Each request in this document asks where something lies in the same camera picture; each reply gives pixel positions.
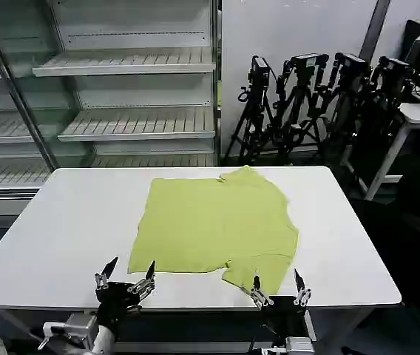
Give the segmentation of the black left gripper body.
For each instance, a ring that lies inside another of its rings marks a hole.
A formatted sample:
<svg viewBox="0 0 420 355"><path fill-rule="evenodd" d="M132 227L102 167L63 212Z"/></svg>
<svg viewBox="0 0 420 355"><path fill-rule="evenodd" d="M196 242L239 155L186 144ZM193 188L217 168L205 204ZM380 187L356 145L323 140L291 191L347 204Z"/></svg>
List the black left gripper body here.
<svg viewBox="0 0 420 355"><path fill-rule="evenodd" d="M96 314L98 324L118 335L121 323L128 314L135 314L142 309L141 301L146 297L139 297L127 291L132 283L109 282L107 289L96 290L99 301Z"/></svg>

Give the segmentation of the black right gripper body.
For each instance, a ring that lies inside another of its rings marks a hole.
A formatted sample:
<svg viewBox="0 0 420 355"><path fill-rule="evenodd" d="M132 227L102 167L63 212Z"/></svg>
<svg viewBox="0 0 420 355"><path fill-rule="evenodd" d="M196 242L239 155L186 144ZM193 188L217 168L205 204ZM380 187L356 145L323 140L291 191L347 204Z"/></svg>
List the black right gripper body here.
<svg viewBox="0 0 420 355"><path fill-rule="evenodd" d="M307 337L306 307L295 305L294 296L270 296L265 307L265 324L277 338Z"/></svg>

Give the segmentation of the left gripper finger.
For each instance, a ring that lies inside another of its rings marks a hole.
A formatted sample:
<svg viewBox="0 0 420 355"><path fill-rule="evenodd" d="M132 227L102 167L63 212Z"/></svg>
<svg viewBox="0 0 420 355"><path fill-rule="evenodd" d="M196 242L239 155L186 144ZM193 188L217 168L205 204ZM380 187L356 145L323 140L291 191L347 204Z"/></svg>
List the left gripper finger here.
<svg viewBox="0 0 420 355"><path fill-rule="evenodd" d="M96 289L107 289L108 288L108 279L110 278L112 272L115 269L116 263L118 258L113 258L110 262L108 262L101 273L95 273L95 283Z"/></svg>
<svg viewBox="0 0 420 355"><path fill-rule="evenodd" d="M131 294L135 294L139 297L148 297L152 291L155 289L155 261L153 260L146 276L135 283L134 285L128 287L127 291Z"/></svg>

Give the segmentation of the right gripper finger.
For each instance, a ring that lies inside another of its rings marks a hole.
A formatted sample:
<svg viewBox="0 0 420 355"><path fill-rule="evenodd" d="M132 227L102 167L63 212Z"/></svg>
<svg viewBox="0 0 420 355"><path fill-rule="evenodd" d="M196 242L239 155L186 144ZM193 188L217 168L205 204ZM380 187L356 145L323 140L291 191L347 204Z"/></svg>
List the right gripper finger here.
<svg viewBox="0 0 420 355"><path fill-rule="evenodd" d="M259 309L267 308L268 306L274 304L274 301L263 291L259 276L254 276L253 278L253 286L250 290L250 297Z"/></svg>
<svg viewBox="0 0 420 355"><path fill-rule="evenodd" d="M295 305L307 305L311 298L311 289L305 287L305 282L299 272L294 269L294 278L297 286L297 295L294 300Z"/></svg>

